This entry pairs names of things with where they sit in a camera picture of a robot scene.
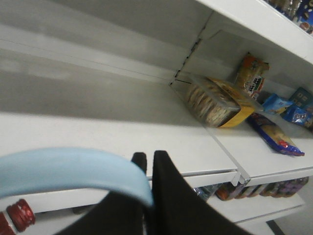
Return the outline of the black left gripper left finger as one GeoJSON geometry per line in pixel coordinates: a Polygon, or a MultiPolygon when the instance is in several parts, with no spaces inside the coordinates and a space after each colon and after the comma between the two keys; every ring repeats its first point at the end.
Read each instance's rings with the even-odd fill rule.
{"type": "Polygon", "coordinates": [[[58,235],[142,235],[144,206],[136,199],[110,192],[98,205],[58,235]]]}

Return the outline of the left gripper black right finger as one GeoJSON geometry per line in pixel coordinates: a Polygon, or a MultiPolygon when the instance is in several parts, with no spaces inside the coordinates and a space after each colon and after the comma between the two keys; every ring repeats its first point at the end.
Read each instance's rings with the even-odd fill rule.
{"type": "Polygon", "coordinates": [[[149,235],[247,235],[188,185],[165,150],[154,152],[149,235]]]}

